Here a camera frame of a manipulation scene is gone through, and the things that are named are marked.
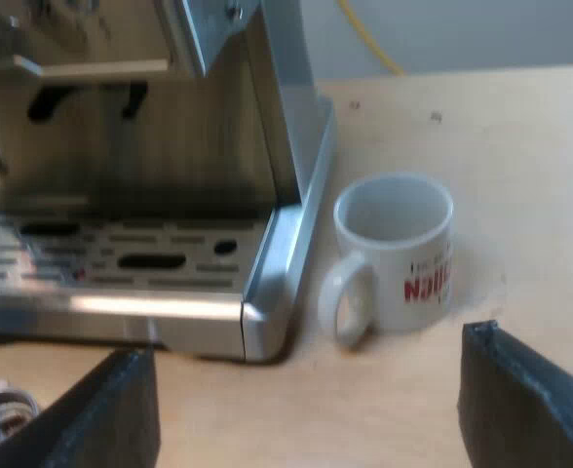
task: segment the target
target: drip tray grate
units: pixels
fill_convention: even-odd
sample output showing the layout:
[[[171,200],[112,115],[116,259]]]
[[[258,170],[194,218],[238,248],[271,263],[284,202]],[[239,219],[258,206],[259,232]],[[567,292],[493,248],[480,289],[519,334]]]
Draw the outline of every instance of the drip tray grate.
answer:
[[[268,222],[0,215],[0,292],[243,293]]]

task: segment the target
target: mug handle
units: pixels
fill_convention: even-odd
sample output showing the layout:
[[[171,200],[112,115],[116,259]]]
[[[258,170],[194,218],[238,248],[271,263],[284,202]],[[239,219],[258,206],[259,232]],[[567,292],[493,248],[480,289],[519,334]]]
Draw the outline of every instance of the mug handle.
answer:
[[[352,252],[332,266],[322,284],[318,306],[319,323],[322,331],[341,346],[354,346],[371,322],[371,311],[367,302],[365,307],[350,314],[345,331],[338,331],[338,306],[341,297],[354,279],[363,272],[372,273],[373,268],[364,256]]]

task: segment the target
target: drip tray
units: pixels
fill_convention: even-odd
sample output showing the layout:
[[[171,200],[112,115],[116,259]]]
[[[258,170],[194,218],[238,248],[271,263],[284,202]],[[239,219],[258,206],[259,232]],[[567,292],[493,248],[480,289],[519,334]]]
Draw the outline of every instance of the drip tray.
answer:
[[[274,217],[0,215],[0,336],[245,359],[243,306]]]
[[[0,292],[243,295],[268,220],[0,216]]]

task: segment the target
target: coffee machine base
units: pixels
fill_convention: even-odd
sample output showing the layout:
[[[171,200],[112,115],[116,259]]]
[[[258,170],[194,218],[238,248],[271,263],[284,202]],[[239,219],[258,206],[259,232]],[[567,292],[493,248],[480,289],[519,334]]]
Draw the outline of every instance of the coffee machine base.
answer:
[[[331,101],[320,106],[325,130],[301,204],[252,219],[0,214],[0,335],[274,358],[335,149]]]

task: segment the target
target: yellow cable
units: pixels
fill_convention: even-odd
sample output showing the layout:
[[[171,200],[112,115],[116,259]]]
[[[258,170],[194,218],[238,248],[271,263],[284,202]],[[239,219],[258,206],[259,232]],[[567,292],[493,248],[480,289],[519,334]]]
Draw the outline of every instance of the yellow cable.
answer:
[[[392,58],[388,57],[379,44],[373,39],[364,24],[356,16],[356,12],[349,4],[349,0],[336,0],[336,3],[347,17],[347,21],[361,37],[367,47],[379,58],[382,64],[396,75],[404,75],[405,71]]]

